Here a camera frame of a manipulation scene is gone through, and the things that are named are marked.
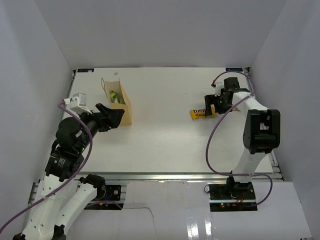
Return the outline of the green Fox's candy bag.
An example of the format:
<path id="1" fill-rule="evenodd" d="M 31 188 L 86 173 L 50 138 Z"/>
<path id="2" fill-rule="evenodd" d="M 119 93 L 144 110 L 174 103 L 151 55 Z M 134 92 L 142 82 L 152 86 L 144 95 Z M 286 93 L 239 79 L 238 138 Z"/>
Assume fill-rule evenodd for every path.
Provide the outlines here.
<path id="1" fill-rule="evenodd" d="M 126 104 L 124 98 L 123 98 L 121 95 L 117 94 L 117 93 L 116 93 L 115 91 L 113 91 L 113 90 L 110 90 L 110 91 L 109 91 L 109 97 L 110 97 L 110 101 L 111 101 L 112 103 L 122 104 L 122 105 L 125 105 L 125 104 Z"/>

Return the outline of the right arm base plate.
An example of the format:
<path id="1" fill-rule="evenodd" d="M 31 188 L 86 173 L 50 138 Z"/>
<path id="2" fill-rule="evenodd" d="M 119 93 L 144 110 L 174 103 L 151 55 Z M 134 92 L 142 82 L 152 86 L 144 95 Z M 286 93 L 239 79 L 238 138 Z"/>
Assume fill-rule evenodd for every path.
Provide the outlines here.
<path id="1" fill-rule="evenodd" d="M 257 211 L 257 200 L 252 185 L 247 189 L 228 189 L 226 184 L 208 184 L 204 192 L 209 196 L 212 213 Z"/>

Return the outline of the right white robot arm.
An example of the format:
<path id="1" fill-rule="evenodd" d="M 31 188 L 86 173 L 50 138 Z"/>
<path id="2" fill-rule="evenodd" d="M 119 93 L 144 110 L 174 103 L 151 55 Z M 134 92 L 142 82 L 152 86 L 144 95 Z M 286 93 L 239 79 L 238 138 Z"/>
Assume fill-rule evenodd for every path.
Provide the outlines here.
<path id="1" fill-rule="evenodd" d="M 262 159 L 279 147 L 281 113 L 259 103 L 247 88 L 240 86 L 237 77 L 228 77 L 222 82 L 214 80 L 212 87 L 214 94 L 204 98 L 206 116 L 214 111 L 224 119 L 235 109 L 245 116 L 243 153 L 236 167 L 225 174 L 226 195 L 236 200 L 249 188 Z"/>

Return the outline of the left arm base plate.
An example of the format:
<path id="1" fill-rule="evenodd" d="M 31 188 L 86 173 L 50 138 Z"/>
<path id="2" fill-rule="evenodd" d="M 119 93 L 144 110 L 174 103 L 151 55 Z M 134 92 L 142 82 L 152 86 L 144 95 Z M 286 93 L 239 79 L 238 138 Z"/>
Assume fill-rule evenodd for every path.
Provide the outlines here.
<path id="1" fill-rule="evenodd" d="M 94 199 L 98 204 L 94 208 L 99 210 L 120 210 L 114 203 L 103 203 L 103 201 L 120 201 L 122 194 L 121 185 L 105 185 L 97 191 L 97 196 Z"/>

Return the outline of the yellow M&M's packet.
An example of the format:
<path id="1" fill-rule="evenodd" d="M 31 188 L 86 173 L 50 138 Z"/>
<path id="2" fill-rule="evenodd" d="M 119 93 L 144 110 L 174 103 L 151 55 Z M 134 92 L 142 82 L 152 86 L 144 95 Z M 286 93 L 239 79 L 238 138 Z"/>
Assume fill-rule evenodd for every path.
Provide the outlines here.
<path id="1" fill-rule="evenodd" d="M 215 117 L 216 111 L 215 108 L 213 106 L 210 107 L 211 108 L 211 115 L 206 115 L 206 109 L 202 108 L 202 109 L 191 109 L 189 111 L 191 119 L 192 120 L 198 120 L 198 119 L 205 119 L 205 118 L 211 118 L 211 117 Z"/>

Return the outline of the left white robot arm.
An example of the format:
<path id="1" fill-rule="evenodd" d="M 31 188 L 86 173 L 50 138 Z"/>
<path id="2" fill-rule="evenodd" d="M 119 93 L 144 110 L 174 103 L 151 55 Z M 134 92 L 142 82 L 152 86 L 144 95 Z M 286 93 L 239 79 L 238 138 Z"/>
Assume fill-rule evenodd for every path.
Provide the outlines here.
<path id="1" fill-rule="evenodd" d="M 106 181 L 89 174 L 80 178 L 80 186 L 73 179 L 87 163 L 83 152 L 92 151 L 97 133 L 116 129 L 125 113 L 123 109 L 110 109 L 101 103 L 97 112 L 74 107 L 66 109 L 65 102 L 58 107 L 70 116 L 61 120 L 51 146 L 45 167 L 41 197 L 28 209 L 33 209 L 29 223 L 15 240 L 64 240 L 70 226 L 93 200 L 106 202 Z"/>

